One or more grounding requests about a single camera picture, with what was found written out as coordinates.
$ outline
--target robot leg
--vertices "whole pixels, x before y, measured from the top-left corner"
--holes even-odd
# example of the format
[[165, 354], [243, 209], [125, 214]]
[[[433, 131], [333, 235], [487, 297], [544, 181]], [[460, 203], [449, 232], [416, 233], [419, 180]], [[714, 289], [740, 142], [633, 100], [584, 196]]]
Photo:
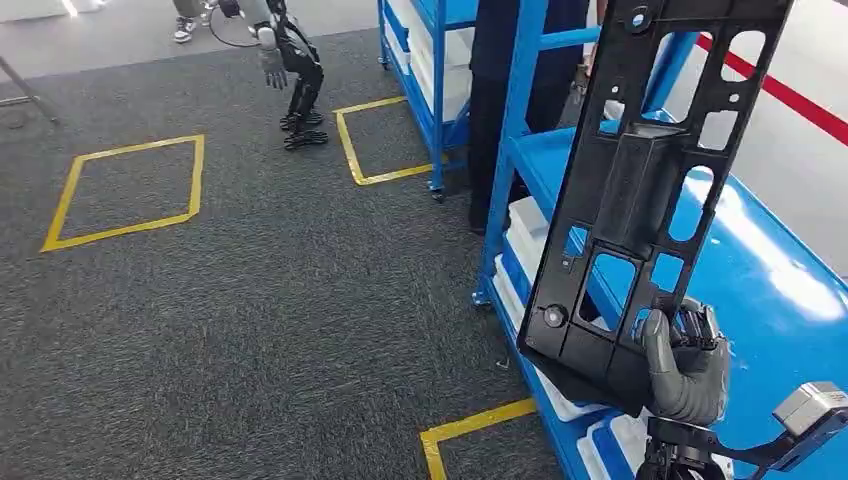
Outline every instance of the robot leg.
[[[304, 83], [305, 82], [303, 81], [303, 77], [298, 76], [297, 82], [294, 84], [294, 91], [292, 92], [291, 103], [289, 104], [289, 113], [287, 113], [285, 117], [280, 119], [280, 130], [294, 130], [294, 126], [298, 118], [296, 115], [297, 107], [300, 105], [300, 100], [303, 97]], [[324, 116], [316, 112], [314, 108], [303, 119], [303, 124], [307, 126], [320, 125], [323, 122]]]
[[324, 81], [324, 69], [311, 56], [290, 42], [280, 45], [280, 51], [286, 70], [300, 75], [289, 106], [290, 113], [285, 118], [285, 124], [292, 132], [285, 140], [286, 150], [327, 143], [329, 135], [325, 132], [307, 129], [309, 125], [321, 123], [323, 120], [313, 107]]

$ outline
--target blue shelving cart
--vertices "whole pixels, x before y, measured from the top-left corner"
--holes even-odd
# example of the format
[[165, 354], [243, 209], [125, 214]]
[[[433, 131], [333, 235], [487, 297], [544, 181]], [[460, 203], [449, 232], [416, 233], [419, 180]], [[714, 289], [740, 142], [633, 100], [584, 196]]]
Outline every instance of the blue shelving cart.
[[468, 138], [467, 102], [455, 120], [444, 121], [445, 33], [474, 26], [477, 0], [411, 0], [411, 3], [433, 41], [433, 111], [430, 111], [424, 99], [420, 79], [416, 79], [413, 72], [404, 72], [399, 67], [399, 59], [392, 51], [387, 26], [393, 30], [391, 34], [398, 39], [401, 48], [407, 52], [409, 49], [405, 43], [406, 29], [399, 22], [397, 12], [393, 11], [388, 0], [377, 0], [380, 63], [394, 71], [409, 101], [433, 165], [428, 185], [434, 198], [441, 200], [445, 169], [462, 163], [457, 160], [444, 164], [443, 154], [446, 150], [465, 145]]
[[[560, 421], [535, 367], [516, 349], [517, 331], [495, 283], [495, 258], [509, 252], [503, 222], [515, 173], [521, 175], [550, 222], [575, 134], [574, 128], [526, 133], [524, 115], [538, 53], [592, 42], [599, 34], [592, 28], [543, 34], [547, 5], [547, 0], [521, 2], [488, 229], [472, 298], [477, 305], [494, 306], [567, 478], [588, 480], [576, 443], [601, 414]], [[674, 121], [663, 106], [696, 35], [674, 34], [666, 44], [645, 92], [644, 116]], [[616, 122], [608, 120], [601, 128], [614, 131]], [[712, 183], [705, 172], [695, 173], [687, 177], [675, 213], [684, 223], [687, 219], [697, 223]], [[576, 246], [581, 239], [568, 241]], [[616, 282], [622, 277], [612, 266], [599, 266], [590, 279], [589, 294], [606, 318], [620, 314], [624, 298]], [[746, 448], [776, 437], [782, 427], [771, 419], [770, 412], [802, 383], [825, 379], [848, 386], [844, 368], [848, 362], [844, 349], [848, 344], [848, 286], [732, 176], [725, 183], [688, 294], [714, 306], [722, 330], [733, 344], [728, 410], [725, 419], [714, 426], [725, 444]], [[840, 455], [846, 451], [848, 435], [841, 435], [790, 474], [775, 477], [841, 478]], [[743, 464], [735, 467], [737, 477], [753, 471]]]

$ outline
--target yellow floor marking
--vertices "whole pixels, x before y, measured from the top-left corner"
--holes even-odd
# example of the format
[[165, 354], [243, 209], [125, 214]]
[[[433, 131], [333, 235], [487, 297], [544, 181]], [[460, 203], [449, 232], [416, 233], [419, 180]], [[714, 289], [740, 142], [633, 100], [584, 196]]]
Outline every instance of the yellow floor marking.
[[439, 442], [480, 430], [496, 423], [512, 420], [536, 411], [536, 402], [532, 398], [510, 403], [492, 410], [487, 410], [456, 422], [446, 423], [421, 432], [421, 445], [424, 447], [424, 458], [430, 470], [431, 480], [446, 480], [445, 466], [439, 452]]
[[[62, 226], [65, 224], [65, 216], [67, 215], [68, 208], [70, 207], [71, 201], [74, 198], [74, 191], [77, 188], [77, 182], [79, 181], [79, 177], [82, 173], [82, 168], [85, 162], [98, 158], [113, 157], [122, 153], [138, 152], [142, 150], [149, 150], [151, 148], [164, 147], [167, 145], [175, 145], [178, 143], [187, 142], [194, 142], [194, 167], [192, 169], [191, 174], [191, 193], [189, 194], [188, 213], [182, 213], [179, 215], [174, 215], [172, 217], [139, 223], [127, 227], [114, 228], [103, 232], [81, 235], [78, 237], [67, 238], [63, 240], [59, 239], [59, 235], [62, 233]], [[204, 135], [191, 135], [186, 137], [170, 138], [167, 140], [160, 140], [156, 142], [142, 143], [140, 145], [130, 145], [127, 147], [114, 148], [112, 150], [89, 153], [87, 155], [80, 155], [78, 157], [75, 157], [73, 164], [71, 164], [71, 171], [68, 174], [68, 179], [65, 182], [65, 188], [64, 190], [62, 190], [62, 195], [59, 197], [59, 205], [56, 207], [56, 214], [53, 216], [53, 221], [50, 223], [50, 228], [47, 230], [47, 238], [44, 240], [44, 246], [41, 248], [41, 252], [43, 253], [49, 252], [51, 250], [58, 250], [61, 248], [74, 247], [77, 245], [82, 245], [84, 243], [89, 243], [108, 237], [124, 235], [126, 233], [140, 232], [144, 230], [152, 230], [154, 228], [175, 225], [177, 223], [185, 222], [194, 215], [197, 215], [197, 213], [200, 212], [201, 178], [203, 176], [203, 156], [205, 148], [204, 144]]]
[[356, 182], [357, 185], [365, 186], [373, 185], [375, 183], [388, 182], [389, 180], [396, 180], [398, 178], [408, 177], [410, 175], [417, 175], [419, 173], [429, 172], [433, 169], [433, 165], [428, 163], [426, 165], [404, 168], [402, 170], [397, 170], [389, 173], [382, 173], [380, 175], [373, 175], [370, 177], [366, 177], [362, 174], [362, 168], [359, 166], [359, 159], [356, 156], [356, 150], [353, 148], [353, 141], [350, 139], [350, 132], [347, 129], [347, 121], [344, 117], [345, 114], [361, 112], [362, 110], [384, 107], [386, 105], [393, 105], [395, 103], [405, 101], [406, 97], [393, 97], [384, 100], [377, 100], [376, 102], [363, 103], [362, 105], [354, 105], [352, 107], [340, 108], [338, 110], [333, 111], [333, 113], [336, 114], [336, 126], [339, 130], [339, 138], [342, 141], [342, 148], [345, 152], [345, 158], [347, 158], [347, 165], [348, 168], [350, 168], [350, 174], [353, 176], [353, 181]]

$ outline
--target red line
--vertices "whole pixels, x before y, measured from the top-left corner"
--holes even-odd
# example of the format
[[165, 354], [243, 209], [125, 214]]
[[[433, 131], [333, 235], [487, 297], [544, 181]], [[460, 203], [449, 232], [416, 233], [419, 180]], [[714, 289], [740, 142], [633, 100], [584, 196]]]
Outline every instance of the red line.
[[[710, 38], [704, 35], [698, 37], [697, 45], [704, 50], [709, 51], [712, 44], [713, 41]], [[724, 63], [745, 78], [750, 77], [754, 71], [753, 65], [733, 52], [727, 52]], [[763, 90], [783, 102], [787, 107], [798, 112], [815, 126], [827, 132], [831, 137], [848, 146], [848, 123], [841, 118], [816, 105], [809, 98], [796, 92], [771, 75], [766, 75], [763, 81]]]

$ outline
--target gray robot hand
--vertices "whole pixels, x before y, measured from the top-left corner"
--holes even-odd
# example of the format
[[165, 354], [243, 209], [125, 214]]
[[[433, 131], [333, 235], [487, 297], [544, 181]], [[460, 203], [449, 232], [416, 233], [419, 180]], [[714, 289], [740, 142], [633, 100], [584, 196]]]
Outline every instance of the gray robot hand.
[[652, 310], [642, 327], [654, 393], [651, 411], [707, 427], [724, 415], [727, 406], [727, 340], [711, 307], [686, 299], [680, 316], [683, 332], [660, 310]]
[[265, 84], [282, 90], [288, 85], [286, 68], [283, 66], [283, 56], [280, 49], [259, 49], [259, 63], [265, 72]]

